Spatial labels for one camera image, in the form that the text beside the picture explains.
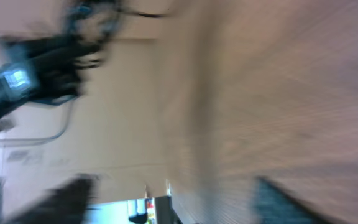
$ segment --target blurry object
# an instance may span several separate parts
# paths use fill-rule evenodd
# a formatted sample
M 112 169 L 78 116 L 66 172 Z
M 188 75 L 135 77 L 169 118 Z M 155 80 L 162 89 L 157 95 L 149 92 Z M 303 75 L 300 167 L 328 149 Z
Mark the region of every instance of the blurry object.
M 147 208 L 154 208 L 153 199 L 152 199 L 152 198 L 147 198 L 147 199 L 146 199 L 146 206 L 147 206 Z
M 10 218 L 5 224 L 80 224 L 90 204 L 95 178 L 82 174 L 68 185 L 28 210 Z
M 160 18 L 172 17 L 177 15 L 188 2 L 190 2 L 190 0 L 180 0 L 180 1 L 173 0 L 172 6 L 169 7 L 166 12 L 158 13 L 158 14 L 140 12 L 130 7 L 125 7 L 126 5 L 123 8 L 121 8 L 120 11 L 127 15 L 160 19 Z
M 0 119 L 29 101 L 59 106 L 79 97 L 83 80 L 78 70 L 97 68 L 106 61 L 109 54 L 105 45 L 117 34 L 122 14 L 153 18 L 168 15 L 133 11 L 123 2 L 74 1 L 67 10 L 62 35 L 34 40 L 0 37 Z M 100 52 L 99 58 L 87 58 Z M 0 124 L 0 131 L 8 127 Z M 45 144 L 61 136 L 66 128 L 47 138 L 0 142 L 14 142 L 14 146 Z
M 254 207 L 261 223 L 341 223 L 329 221 L 266 177 L 259 178 L 257 186 Z

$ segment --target beige wall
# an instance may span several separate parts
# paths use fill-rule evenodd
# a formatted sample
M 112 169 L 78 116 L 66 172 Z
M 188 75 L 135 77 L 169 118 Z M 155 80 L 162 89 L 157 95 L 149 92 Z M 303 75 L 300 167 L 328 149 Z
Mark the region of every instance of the beige wall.
M 165 194 L 165 160 L 157 121 L 155 45 L 119 41 L 105 66 L 86 71 L 85 95 L 59 139 L 43 146 L 5 148 L 4 212 L 9 214 L 45 189 L 80 172 L 101 177 L 98 202 Z M 60 129 L 64 107 L 28 104 L 13 113 L 17 127 L 7 138 L 50 136 Z M 25 159 L 9 161 L 16 150 Z

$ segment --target cable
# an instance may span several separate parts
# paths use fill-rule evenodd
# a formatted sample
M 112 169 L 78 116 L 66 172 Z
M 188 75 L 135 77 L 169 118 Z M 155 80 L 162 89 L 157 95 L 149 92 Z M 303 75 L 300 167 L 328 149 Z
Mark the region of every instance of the cable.
M 62 126 L 62 129 L 57 134 L 55 134 L 53 136 L 49 136 L 49 137 L 44 137 L 44 138 L 0 139 L 0 143 L 5 144 L 0 147 L 39 146 L 39 145 L 43 145 L 43 144 L 46 144 L 46 143 L 56 140 L 57 138 L 59 138 L 66 132 L 67 128 L 70 125 L 71 117 L 73 114 L 74 102 L 75 102 L 75 99 L 72 99 L 69 102 L 69 104 L 67 106 L 67 112 L 65 114 L 64 125 Z
M 106 48 L 105 44 L 109 42 L 118 33 L 118 30 L 122 24 L 122 13 L 119 11 L 120 9 L 123 8 L 122 6 L 123 0 L 113 0 L 113 1 L 107 0 L 104 3 L 110 4 L 109 6 L 110 11 L 108 11 L 109 17 L 101 24 L 100 33 L 102 34 L 102 37 L 95 41 L 96 43 L 102 45 L 102 49 L 100 51 L 104 55 L 100 58 L 93 59 L 93 60 L 78 58 L 74 61 L 76 69 L 83 70 L 89 68 L 98 68 L 102 66 L 102 64 L 109 58 L 109 51 L 105 49 Z M 87 5 L 87 7 L 90 9 L 90 11 L 93 11 L 97 8 L 97 4 Z
M 178 12 L 184 8 L 184 5 L 186 2 L 190 2 L 190 0 L 174 0 L 174 3 L 172 4 L 171 7 L 168 8 L 167 12 L 160 13 L 160 14 L 140 12 L 140 11 L 136 11 L 136 10 L 133 10 L 130 8 L 120 8 L 119 12 L 122 12 L 127 15 L 132 15 L 132 16 L 141 16 L 141 17 L 152 18 L 152 19 L 161 19 L 161 18 L 166 18 L 166 17 L 172 17 L 175 14 L 178 14 Z

